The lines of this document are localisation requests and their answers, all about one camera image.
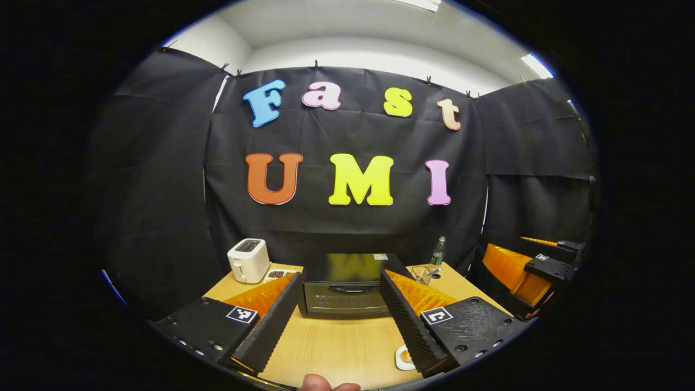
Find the oven handle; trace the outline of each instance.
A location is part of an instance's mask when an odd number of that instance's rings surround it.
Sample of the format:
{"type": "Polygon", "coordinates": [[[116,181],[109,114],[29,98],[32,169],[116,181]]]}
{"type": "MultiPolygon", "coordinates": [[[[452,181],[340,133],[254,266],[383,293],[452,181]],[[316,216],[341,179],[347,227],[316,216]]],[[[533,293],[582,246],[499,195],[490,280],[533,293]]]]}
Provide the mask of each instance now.
{"type": "Polygon", "coordinates": [[[375,287],[328,287],[329,290],[340,292],[340,293],[366,293],[374,292],[379,289],[379,286],[375,287]]]}

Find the wooden table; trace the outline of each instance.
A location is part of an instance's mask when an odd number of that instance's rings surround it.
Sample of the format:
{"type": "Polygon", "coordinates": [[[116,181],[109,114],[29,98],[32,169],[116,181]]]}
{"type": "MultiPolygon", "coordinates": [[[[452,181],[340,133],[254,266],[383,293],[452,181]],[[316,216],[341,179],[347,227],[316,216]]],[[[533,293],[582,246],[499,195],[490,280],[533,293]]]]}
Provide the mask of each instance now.
{"type": "MultiPolygon", "coordinates": [[[[270,268],[303,269],[285,264],[272,264],[270,268]]],[[[430,280],[430,287],[458,300],[478,296],[512,315],[446,263],[442,263],[439,274],[441,278],[430,280]]],[[[258,284],[238,282],[229,273],[205,296],[223,301],[256,286],[258,284]]],[[[295,308],[259,377],[300,387],[305,374],[319,374],[333,387],[341,383],[357,383],[362,390],[422,378],[415,370],[402,371],[395,366],[395,351],[403,345],[405,342],[391,317],[310,319],[295,308]]]]}

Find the finger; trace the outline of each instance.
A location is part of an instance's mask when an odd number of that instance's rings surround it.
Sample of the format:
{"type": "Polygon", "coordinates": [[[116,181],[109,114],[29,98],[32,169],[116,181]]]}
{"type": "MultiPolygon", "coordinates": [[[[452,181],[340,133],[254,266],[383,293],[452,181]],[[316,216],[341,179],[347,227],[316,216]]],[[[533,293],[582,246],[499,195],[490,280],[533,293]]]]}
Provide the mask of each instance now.
{"type": "Polygon", "coordinates": [[[343,383],[338,387],[335,387],[333,391],[359,391],[360,385],[355,383],[343,383]]]}
{"type": "Polygon", "coordinates": [[[331,385],[323,376],[308,374],[299,391],[331,391],[331,385]]]}

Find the pink letter i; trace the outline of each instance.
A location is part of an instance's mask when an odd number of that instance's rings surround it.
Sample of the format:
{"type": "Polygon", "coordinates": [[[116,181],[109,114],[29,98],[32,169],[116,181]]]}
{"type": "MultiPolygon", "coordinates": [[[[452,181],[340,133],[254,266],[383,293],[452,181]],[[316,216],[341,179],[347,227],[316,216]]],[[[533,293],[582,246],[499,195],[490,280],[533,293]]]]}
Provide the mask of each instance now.
{"type": "Polygon", "coordinates": [[[446,193],[446,169],[449,163],[444,160],[428,160],[425,162],[430,169],[432,178],[432,194],[427,199],[430,205],[449,205],[451,197],[446,193]]]}

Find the white toaster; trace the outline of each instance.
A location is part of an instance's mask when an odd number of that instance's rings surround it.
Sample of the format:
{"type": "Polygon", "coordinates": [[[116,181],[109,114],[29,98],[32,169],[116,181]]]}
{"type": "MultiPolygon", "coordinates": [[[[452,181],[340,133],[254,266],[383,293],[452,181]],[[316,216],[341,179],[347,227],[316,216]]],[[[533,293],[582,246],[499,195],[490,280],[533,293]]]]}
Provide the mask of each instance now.
{"type": "Polygon", "coordinates": [[[234,279],[247,284],[260,282],[270,268],[268,249],[263,239],[244,239],[227,252],[234,279]]]}

